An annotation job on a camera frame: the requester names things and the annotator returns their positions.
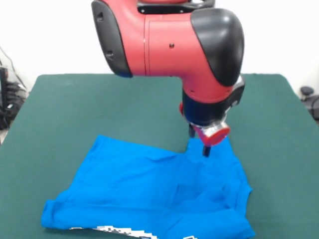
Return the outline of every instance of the blue t-shirt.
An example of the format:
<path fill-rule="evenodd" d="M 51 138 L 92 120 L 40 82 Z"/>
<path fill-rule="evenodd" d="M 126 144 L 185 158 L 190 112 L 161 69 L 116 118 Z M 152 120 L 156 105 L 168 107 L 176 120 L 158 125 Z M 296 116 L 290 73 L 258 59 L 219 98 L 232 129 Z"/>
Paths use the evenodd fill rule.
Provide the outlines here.
<path fill-rule="evenodd" d="M 202 156 L 98 136 L 71 186 L 45 204 L 46 228 L 101 226 L 145 231 L 159 239 L 248 239 L 251 187 L 229 139 Z"/>

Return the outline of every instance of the green felt surface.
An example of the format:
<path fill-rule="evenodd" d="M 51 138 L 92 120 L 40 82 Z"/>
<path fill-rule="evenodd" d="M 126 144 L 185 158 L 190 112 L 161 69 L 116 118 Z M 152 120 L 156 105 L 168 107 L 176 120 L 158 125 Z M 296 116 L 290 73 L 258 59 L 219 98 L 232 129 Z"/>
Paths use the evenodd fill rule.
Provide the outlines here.
<path fill-rule="evenodd" d="M 244 77 L 242 102 L 227 122 L 253 188 L 247 217 L 256 238 L 317 239 L 318 126 L 282 76 Z M 176 78 L 39 77 L 0 147 L 0 239 L 125 238 L 46 230 L 44 203 L 68 188 L 99 134 L 184 151 L 180 100 Z"/>

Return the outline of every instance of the cable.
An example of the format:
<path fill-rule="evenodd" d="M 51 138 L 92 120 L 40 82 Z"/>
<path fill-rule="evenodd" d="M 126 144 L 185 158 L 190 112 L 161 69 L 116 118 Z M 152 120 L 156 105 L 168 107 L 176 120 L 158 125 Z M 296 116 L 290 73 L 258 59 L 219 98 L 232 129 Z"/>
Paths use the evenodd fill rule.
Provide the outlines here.
<path fill-rule="evenodd" d="M 7 54 L 5 53 L 5 51 L 1 48 L 1 46 L 0 46 L 0 50 L 2 51 L 2 53 L 4 54 L 4 56 L 10 61 L 11 67 L 12 67 L 12 70 L 13 70 L 14 74 L 16 75 L 16 77 L 18 78 L 18 80 L 20 81 L 20 83 L 23 85 L 23 87 L 26 89 L 25 84 L 23 83 L 23 81 L 21 80 L 21 78 L 19 77 L 19 75 L 18 75 L 18 74 L 16 73 L 16 71 L 15 71 L 15 68 L 14 68 L 14 65 L 13 65 L 13 62 L 12 62 L 11 58 L 8 57 L 8 55 L 7 55 Z"/>
<path fill-rule="evenodd" d="M 314 106 L 315 106 L 315 103 L 316 103 L 317 101 L 319 101 L 319 96 L 318 96 L 318 97 L 312 102 L 312 104 L 311 104 L 311 114 L 312 114 L 312 116 L 313 116 L 313 118 L 314 118 L 315 120 L 317 120 L 317 119 L 316 119 L 316 117 L 315 117 Z"/>

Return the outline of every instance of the white wall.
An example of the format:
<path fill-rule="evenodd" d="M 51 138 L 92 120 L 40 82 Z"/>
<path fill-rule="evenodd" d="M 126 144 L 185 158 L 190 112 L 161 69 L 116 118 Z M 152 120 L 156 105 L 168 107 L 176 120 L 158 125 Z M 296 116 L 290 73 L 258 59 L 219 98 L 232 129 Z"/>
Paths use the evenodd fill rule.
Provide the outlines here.
<path fill-rule="evenodd" d="M 90 3 L 0 0 L 0 46 L 30 87 L 41 74 L 111 72 L 100 50 Z M 234 11 L 242 21 L 243 73 L 280 73 L 295 92 L 301 85 L 319 92 L 317 4 L 314 0 L 216 0 L 217 7 Z"/>

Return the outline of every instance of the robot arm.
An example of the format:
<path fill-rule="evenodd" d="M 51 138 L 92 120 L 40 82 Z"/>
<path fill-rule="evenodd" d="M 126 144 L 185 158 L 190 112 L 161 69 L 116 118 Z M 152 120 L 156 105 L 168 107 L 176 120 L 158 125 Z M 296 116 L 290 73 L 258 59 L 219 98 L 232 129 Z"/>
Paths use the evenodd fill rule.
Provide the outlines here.
<path fill-rule="evenodd" d="M 239 19 L 214 1 L 94 0 L 92 10 L 102 51 L 122 77 L 177 76 L 180 112 L 209 155 L 230 128 L 228 110 L 240 102 L 244 34 Z"/>

